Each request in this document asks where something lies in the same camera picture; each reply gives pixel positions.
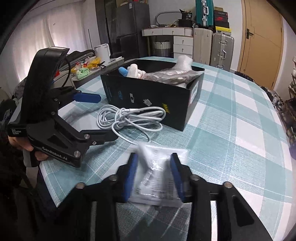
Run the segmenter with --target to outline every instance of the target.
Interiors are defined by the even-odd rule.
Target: black refrigerator
[[[142,29],[150,27],[149,5],[131,2],[116,8],[116,34],[124,60],[148,56],[146,37]]]

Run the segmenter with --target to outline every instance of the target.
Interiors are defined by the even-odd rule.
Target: white wall
[[[288,86],[292,82],[292,70],[295,67],[293,57],[296,55],[296,35],[290,25],[283,18],[284,25],[284,49],[279,75],[274,90],[283,100],[290,99]]]
[[[222,7],[228,12],[228,21],[232,29],[234,38],[234,52],[232,57],[231,69],[237,70],[239,55],[242,45],[242,2],[241,0],[213,0],[214,6]],[[155,24],[155,16],[159,12],[191,10],[195,15],[195,0],[149,0],[150,21]],[[181,14],[167,14],[160,16],[158,22],[173,23],[174,20],[181,17]]]

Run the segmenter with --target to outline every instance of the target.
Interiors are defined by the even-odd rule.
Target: coiled cable
[[[100,129],[111,129],[113,132],[123,140],[137,145],[135,142],[123,137],[116,130],[120,130],[125,126],[133,126],[140,131],[142,131],[148,138],[148,142],[151,141],[148,132],[159,132],[163,129],[162,124],[160,123],[166,116],[166,112],[163,108],[158,106],[144,107],[140,109],[126,109],[126,108],[117,108],[114,105],[104,105],[98,113],[97,125]],[[156,124],[159,126],[157,129],[146,128]]]

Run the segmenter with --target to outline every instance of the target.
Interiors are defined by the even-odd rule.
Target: box logo
[[[130,93],[130,98],[131,98],[131,102],[132,103],[135,103],[135,98],[133,97],[133,94],[132,93]]]
[[[145,100],[143,100],[143,101],[144,101],[144,104],[147,105],[147,106],[152,105],[151,101],[148,100],[148,99],[145,99]]]
[[[118,97],[119,97],[119,99],[123,99],[123,96],[122,96],[122,92],[121,91],[118,91]]]
[[[170,113],[167,104],[164,104],[164,103],[163,103],[163,108],[165,109],[165,112],[167,112],[168,114]]]

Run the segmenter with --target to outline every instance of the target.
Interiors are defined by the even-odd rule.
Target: black box
[[[216,21],[215,20],[215,25],[217,27],[230,28],[229,27],[229,22],[222,22],[222,21]]]
[[[228,13],[227,12],[218,11],[218,10],[214,10],[214,16],[220,16],[220,17],[228,18]]]
[[[147,73],[174,67],[176,63],[136,59],[122,67],[137,64],[138,69]],[[205,69],[192,66],[195,71]],[[161,122],[177,130],[183,131],[200,97],[204,74],[197,77],[182,88],[150,80],[123,77],[118,69],[101,75],[104,90],[109,104],[118,108],[143,108],[159,106],[165,109],[166,117]]]

